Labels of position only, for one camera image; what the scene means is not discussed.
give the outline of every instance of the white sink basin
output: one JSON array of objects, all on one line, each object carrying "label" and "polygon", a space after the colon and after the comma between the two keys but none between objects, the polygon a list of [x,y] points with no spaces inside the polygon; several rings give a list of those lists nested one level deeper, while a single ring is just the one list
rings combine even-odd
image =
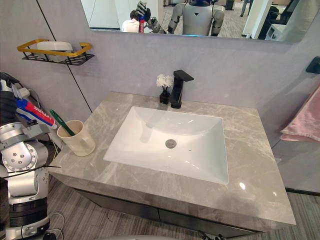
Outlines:
[{"label": "white sink basin", "polygon": [[133,106],[104,160],[228,184],[221,117]]}]

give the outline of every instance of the green toothbrush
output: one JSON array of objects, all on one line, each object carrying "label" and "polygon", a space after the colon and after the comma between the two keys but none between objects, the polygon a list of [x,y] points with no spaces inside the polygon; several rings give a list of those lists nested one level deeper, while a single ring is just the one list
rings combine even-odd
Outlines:
[{"label": "green toothbrush", "polygon": [[52,117],[69,133],[70,136],[74,136],[75,133],[67,126],[65,121],[62,120],[62,118],[52,109],[50,109],[50,113]]}]

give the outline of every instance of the pink towel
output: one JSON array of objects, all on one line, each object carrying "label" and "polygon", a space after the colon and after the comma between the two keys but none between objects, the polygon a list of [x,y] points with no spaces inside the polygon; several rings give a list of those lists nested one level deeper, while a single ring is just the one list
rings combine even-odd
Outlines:
[{"label": "pink towel", "polygon": [[282,140],[320,143],[320,85],[281,133]]}]

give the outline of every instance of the gray marble countertop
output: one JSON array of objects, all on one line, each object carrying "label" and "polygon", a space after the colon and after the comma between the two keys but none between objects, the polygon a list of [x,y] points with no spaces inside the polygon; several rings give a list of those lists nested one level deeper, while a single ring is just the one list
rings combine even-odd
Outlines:
[{"label": "gray marble countertop", "polygon": [[[103,160],[132,106],[223,118],[229,183]],[[85,126],[96,143],[93,153],[79,157],[64,147],[51,163],[61,168],[49,168],[70,187],[256,231],[296,224],[254,108],[182,101],[174,109],[158,97],[111,92]]]}]

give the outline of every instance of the mirror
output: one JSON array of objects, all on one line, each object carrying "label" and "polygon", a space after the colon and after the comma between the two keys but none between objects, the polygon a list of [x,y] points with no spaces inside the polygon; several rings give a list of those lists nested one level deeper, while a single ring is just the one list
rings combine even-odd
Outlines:
[{"label": "mirror", "polygon": [[94,31],[300,41],[320,0],[143,0],[150,10],[139,22],[139,0],[81,0]]}]

